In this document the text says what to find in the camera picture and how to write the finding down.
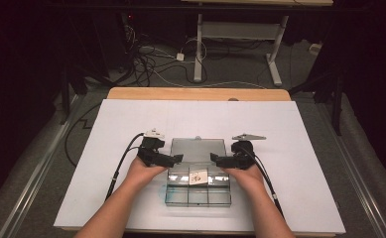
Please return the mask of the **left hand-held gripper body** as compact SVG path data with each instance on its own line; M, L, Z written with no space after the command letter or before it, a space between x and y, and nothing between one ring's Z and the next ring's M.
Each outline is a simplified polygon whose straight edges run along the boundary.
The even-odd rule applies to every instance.
M156 129L149 130L143 135L137 156L147 167L151 165L167 166L165 157L159 153L159 149L165 146L164 138L165 136Z

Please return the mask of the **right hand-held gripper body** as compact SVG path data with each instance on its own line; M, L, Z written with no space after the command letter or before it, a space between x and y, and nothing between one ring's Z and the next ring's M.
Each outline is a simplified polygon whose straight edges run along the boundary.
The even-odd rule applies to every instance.
M253 140L265 140L264 136L241 134L233 137L231 145L233 156L229 159L229 165L235 169L247 170L252 165L260 163L260 159L254 153Z

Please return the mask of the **white cartoon print card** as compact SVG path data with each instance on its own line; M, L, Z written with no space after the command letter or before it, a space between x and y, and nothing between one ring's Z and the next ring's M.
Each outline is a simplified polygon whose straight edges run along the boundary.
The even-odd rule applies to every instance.
M189 185L206 184L208 183L207 170L190 171Z

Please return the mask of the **transparent grey compartment box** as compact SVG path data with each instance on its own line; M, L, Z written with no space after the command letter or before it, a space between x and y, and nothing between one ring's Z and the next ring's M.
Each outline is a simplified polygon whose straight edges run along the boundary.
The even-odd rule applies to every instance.
M229 175L216 166L210 153L225 156L222 139L175 138L171 155L184 155L168 170L165 203L168 206L228 207L231 205ZM208 183L189 185L190 171L207 170Z

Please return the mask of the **person's left hand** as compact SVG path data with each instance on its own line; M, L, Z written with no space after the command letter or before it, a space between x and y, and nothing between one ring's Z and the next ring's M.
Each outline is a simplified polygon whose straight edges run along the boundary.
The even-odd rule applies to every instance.
M164 172L166 168L160 166L147 167L139 158L135 158L123 181L128 187L138 191L144 188L155 176Z

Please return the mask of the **person's right hand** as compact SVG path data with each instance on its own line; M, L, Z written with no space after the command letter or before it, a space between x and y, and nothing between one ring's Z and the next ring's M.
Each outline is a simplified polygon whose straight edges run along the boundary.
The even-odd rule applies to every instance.
M223 171L233 176L248 195L255 195L265 190L262 175L256 165L253 165L246 170L223 169Z

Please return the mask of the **wooden table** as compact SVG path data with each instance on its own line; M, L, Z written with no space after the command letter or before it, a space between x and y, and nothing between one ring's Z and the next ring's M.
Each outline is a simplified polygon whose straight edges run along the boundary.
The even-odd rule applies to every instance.
M248 88L174 88L174 87L113 87L108 99L132 100L204 100L204 101L290 101L284 89Z

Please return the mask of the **black stand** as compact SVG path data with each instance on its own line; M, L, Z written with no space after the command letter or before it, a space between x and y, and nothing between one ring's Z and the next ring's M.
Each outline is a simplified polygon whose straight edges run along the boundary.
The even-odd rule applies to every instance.
M61 123L63 124L70 113L69 88L72 87L76 95L85 95L87 86L84 82L84 75L79 65L66 65L61 73L61 95L63 116Z
M290 95L301 91L312 91L315 103L332 103L330 122L335 134L340 136L343 70L335 66L319 75L309 76L305 82L288 90Z

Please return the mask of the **white desk frame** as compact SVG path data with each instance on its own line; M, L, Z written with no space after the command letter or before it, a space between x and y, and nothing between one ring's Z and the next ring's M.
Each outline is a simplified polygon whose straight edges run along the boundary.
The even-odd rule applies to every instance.
M196 7L216 5L221 7L233 6L254 6L254 7L330 7L332 0L183 0L193 3ZM194 54L193 81L203 82L204 67L207 48L202 39L236 39L236 40L273 40L273 51L266 55L266 63L271 73L275 86L281 86L282 80L276 66L276 56L286 31L289 15L285 14L279 23L258 24L258 23L228 23L204 21L202 13L197 14L196 22L196 46Z

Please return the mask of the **metal floor rail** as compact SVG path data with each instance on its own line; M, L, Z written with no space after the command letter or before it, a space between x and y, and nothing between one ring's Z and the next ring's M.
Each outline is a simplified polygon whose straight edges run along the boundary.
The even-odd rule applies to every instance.
M69 105L69 113L66 119L62 122L58 128L53 140L47 147L45 153L40 157L37 165L35 166L28 182L26 183L21 195L19 196L15 206L9 214L7 220L0 230L0 238L14 238L20 229L22 222L24 221L33 201L35 200L39 189L41 188L45 177L54 161L54 155L57 147L63 140L65 134L68 132L69 126L75 114L79 109L84 97L76 95L71 104Z
M349 180L358 196L361 206L364 210L365 215L369 219L371 226L373 227L375 236L377 238L386 238L386 221L380 211L377 201L373 197L372 193L368 189L365 181L362 178L353 157L350 155L342 137L339 136L335 129L332 127L330 122L329 112L325 105L318 104L317 108L322 116L322 120L326 124L326 127L332 134L335 143L337 144L340 154L341 161L344 169L346 170Z

